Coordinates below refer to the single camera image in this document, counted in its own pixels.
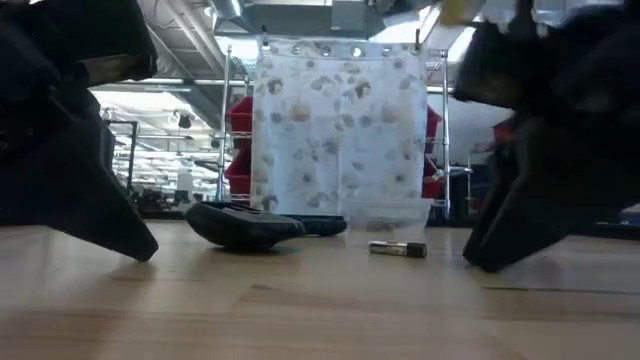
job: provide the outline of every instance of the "floral curtain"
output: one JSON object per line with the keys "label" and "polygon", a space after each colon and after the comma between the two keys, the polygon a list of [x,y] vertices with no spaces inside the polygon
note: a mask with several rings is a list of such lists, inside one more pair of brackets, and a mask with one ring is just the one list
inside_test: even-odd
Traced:
{"label": "floral curtain", "polygon": [[349,197],[419,198],[425,78],[409,44],[270,39],[254,88],[252,206],[331,215]]}

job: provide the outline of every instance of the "wooden floor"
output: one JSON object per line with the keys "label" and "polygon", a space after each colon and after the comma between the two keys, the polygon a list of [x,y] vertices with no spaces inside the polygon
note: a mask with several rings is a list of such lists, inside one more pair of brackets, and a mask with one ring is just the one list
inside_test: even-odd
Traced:
{"label": "wooden floor", "polygon": [[467,230],[431,230],[415,260],[340,238],[238,256],[150,227],[148,264],[0,229],[0,359],[640,358],[640,242],[574,237],[486,275]]}

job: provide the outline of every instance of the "battery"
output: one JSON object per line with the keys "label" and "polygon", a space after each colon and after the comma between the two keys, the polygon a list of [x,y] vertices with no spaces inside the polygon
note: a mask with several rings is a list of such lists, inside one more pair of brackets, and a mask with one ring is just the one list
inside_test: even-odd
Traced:
{"label": "battery", "polygon": [[427,257],[427,246],[420,243],[370,241],[369,252],[372,254],[396,255],[424,259]]}

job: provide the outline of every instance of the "ceiling duct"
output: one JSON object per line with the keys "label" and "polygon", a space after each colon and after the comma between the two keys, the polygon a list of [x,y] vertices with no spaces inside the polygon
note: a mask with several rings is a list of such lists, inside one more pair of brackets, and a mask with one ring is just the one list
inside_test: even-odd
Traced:
{"label": "ceiling duct", "polygon": [[218,15],[216,35],[353,37],[367,39],[384,30],[385,17],[424,8],[435,0],[208,0]]}

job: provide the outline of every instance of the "white wall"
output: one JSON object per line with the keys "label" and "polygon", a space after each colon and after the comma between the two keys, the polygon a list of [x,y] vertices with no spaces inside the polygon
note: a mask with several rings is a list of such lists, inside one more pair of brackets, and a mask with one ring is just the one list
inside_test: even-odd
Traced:
{"label": "white wall", "polygon": [[[442,116],[442,95],[429,94],[429,106]],[[505,120],[510,110],[483,105],[464,103],[449,96],[449,139],[451,163],[467,163],[467,155],[474,144],[493,140],[493,125]],[[436,138],[442,139],[442,123],[438,126]],[[436,146],[438,162],[442,162],[442,146]],[[484,157],[472,157],[473,163],[483,163]]]}

